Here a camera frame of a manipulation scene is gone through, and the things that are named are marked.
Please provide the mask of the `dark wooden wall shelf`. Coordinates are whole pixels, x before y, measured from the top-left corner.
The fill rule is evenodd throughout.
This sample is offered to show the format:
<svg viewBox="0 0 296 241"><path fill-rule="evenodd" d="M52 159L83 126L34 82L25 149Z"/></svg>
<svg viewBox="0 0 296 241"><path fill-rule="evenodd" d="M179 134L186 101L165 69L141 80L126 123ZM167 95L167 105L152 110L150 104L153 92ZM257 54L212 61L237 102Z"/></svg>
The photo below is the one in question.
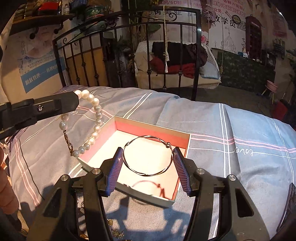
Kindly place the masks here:
<svg viewBox="0 0 296 241"><path fill-rule="evenodd" d="M50 26L50 25L59 25L58 28L55 28L54 33L58 34L60 30L64 27L64 22L66 20L73 20L74 15L46 15L46 16L30 16L25 19L13 21L11 26L10 36L29 30L35 29L33 32L34 35L39 30L39 27Z"/></svg>

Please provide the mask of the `red phone booth cabinet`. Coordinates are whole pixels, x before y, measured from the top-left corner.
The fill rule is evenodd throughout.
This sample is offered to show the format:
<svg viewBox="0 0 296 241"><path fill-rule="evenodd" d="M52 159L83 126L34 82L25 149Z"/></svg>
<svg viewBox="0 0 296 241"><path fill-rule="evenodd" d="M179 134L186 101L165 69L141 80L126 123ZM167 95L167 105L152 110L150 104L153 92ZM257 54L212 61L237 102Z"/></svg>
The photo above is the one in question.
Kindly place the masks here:
<svg viewBox="0 0 296 241"><path fill-rule="evenodd" d="M262 48L262 31L261 23L253 16L246 17L245 23L246 33L246 51L249 53L249 58L260 59Z"/></svg>

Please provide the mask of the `black iron bed frame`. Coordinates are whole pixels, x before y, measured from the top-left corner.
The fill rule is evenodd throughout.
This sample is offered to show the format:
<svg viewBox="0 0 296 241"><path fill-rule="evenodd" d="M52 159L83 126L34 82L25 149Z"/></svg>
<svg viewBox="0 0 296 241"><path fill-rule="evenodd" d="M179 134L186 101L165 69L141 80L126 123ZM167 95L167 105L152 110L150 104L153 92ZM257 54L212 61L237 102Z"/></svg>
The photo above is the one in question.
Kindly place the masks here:
<svg viewBox="0 0 296 241"><path fill-rule="evenodd" d="M201 59L201 11L176 6L155 6L148 10L118 11L92 17L53 40L53 51L63 86L83 85L138 87L135 53L142 41L154 41L154 56L168 58L168 26L194 29L193 60L195 76L192 87L152 89L174 93L195 100ZM177 65L186 63L185 42L177 42Z"/></svg>

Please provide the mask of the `pink stool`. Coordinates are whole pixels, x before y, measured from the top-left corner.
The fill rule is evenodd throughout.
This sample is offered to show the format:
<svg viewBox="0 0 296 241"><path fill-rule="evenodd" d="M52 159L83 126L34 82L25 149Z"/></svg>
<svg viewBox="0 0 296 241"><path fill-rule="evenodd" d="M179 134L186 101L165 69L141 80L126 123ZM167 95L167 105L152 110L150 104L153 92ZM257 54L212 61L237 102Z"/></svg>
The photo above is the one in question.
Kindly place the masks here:
<svg viewBox="0 0 296 241"><path fill-rule="evenodd" d="M271 81L267 80L267 83L265 85L265 90L262 92L261 96L265 94L267 90L271 92L271 98L272 98L272 104L274 103L274 95L277 92L278 87Z"/></svg>

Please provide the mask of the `white hanging wicker chair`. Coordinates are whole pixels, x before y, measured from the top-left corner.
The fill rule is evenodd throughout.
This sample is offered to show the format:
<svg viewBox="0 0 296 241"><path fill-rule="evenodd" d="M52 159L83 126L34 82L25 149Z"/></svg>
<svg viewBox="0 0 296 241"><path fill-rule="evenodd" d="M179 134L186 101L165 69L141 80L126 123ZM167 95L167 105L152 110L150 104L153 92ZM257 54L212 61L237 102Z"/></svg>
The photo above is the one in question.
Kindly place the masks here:
<svg viewBox="0 0 296 241"><path fill-rule="evenodd" d="M182 65L172 65L168 67L168 73L164 74L164 63L159 57L154 56L152 46L154 41L142 41L138 44L135 53L135 72L139 88L158 89L177 87L192 87L195 76L195 65L193 63L183 63ZM202 47L207 53L207 61L200 68L198 87L215 89L221 84L219 67L210 48L205 44Z"/></svg>

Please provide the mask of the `silver twisted bangle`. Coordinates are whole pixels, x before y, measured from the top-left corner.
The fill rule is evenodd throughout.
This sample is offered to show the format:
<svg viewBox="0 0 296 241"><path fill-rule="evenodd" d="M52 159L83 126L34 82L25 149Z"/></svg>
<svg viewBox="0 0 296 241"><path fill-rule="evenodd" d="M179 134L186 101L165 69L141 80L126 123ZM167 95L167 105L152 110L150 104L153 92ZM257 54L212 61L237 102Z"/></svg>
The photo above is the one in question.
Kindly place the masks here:
<svg viewBox="0 0 296 241"><path fill-rule="evenodd" d="M123 147L125 166L144 177L158 176L173 163L171 143L154 136L139 136L128 141Z"/></svg>

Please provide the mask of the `grey plaid bed sheet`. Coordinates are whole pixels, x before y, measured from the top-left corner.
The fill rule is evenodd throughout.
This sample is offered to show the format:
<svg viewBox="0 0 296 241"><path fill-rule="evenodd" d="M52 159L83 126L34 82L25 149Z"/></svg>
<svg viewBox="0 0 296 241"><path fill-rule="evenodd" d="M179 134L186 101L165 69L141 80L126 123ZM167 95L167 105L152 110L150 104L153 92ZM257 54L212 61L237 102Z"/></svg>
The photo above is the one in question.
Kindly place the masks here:
<svg viewBox="0 0 296 241"><path fill-rule="evenodd" d="M212 175L235 175L269 235L276 234L289 186L295 183L295 131L289 125L225 104L193 102L151 90L91 87L89 92L100 101L103 122L120 116L189 133L188 158ZM61 175L85 174L70 156L59 122L59 117L39 121L8 143L7 171L28 225ZM169 209L118 191L104 199L112 228L129 240L182 240L193 203L182 190Z"/></svg>

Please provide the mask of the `open white pink box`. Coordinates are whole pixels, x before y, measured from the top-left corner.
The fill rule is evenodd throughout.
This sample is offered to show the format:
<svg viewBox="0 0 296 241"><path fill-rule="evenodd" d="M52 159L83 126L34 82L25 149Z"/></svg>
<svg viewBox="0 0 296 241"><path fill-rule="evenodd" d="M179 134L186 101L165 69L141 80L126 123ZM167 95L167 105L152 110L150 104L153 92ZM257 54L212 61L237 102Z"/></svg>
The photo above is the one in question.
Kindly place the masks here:
<svg viewBox="0 0 296 241"><path fill-rule="evenodd" d="M122 166L116 190L140 201L170 208L178 193L180 181L171 151L161 141L179 147L186 156L190 134L160 126L114 116L101 128L90 150L78 160L86 171L99 168L121 147L129 167Z"/></svg>

